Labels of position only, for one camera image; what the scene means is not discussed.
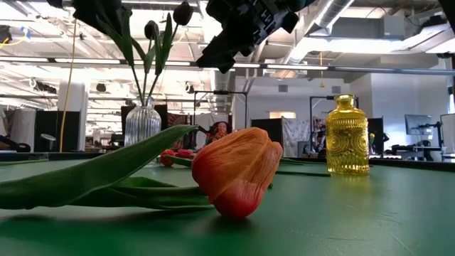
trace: green table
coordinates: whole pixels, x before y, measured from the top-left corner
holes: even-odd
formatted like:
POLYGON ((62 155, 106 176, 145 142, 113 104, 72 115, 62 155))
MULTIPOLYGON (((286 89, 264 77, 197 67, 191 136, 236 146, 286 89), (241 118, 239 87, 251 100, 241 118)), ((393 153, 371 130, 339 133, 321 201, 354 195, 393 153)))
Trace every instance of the green table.
MULTIPOLYGON (((0 180, 77 162, 0 167, 0 180)), ((143 169, 138 175, 194 185, 188 169, 143 169)), ((237 222, 216 210, 0 210, 0 255, 450 255, 455 250, 454 195, 453 173, 374 166, 362 178, 276 175, 261 206, 237 222)))

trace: clear ribbed glass vase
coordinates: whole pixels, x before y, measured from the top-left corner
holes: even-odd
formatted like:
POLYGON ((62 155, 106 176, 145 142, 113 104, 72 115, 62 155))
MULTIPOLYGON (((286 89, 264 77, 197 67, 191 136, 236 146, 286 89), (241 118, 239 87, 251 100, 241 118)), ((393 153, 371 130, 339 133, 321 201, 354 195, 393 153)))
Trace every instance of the clear ribbed glass vase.
POLYGON ((153 99, 146 106, 137 106, 127 115, 125 146, 133 145, 161 131, 161 117, 154 109, 153 99))

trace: yellow glass bottle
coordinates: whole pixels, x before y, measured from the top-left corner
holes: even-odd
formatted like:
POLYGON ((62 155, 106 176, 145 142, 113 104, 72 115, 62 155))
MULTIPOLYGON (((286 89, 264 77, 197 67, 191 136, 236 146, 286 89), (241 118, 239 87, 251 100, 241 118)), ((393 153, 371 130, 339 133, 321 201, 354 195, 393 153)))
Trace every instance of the yellow glass bottle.
POLYGON ((354 107, 354 95, 335 97, 326 121, 327 167, 334 174, 368 174, 368 120, 354 107))

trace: glass vase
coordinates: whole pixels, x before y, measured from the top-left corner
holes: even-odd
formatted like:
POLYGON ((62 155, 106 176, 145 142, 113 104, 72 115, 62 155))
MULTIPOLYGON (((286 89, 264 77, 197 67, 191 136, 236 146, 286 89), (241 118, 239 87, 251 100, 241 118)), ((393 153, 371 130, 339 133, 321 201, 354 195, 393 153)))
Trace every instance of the glass vase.
POLYGON ((161 131, 161 117, 154 109, 153 99, 146 106, 137 106, 127 115, 125 125, 125 146, 133 145, 158 134, 161 131))
POLYGON ((354 95, 335 97, 326 121, 327 167, 335 174, 368 174, 368 120, 354 107, 354 95))

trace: orange tulip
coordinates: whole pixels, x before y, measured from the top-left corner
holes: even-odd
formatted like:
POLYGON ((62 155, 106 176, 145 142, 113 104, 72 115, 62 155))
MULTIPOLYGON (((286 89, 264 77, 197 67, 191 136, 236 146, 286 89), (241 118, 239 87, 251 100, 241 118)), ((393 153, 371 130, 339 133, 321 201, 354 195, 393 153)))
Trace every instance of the orange tulip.
POLYGON ((245 218, 261 203, 283 149, 258 128, 229 134, 202 148, 193 178, 221 215, 245 218))

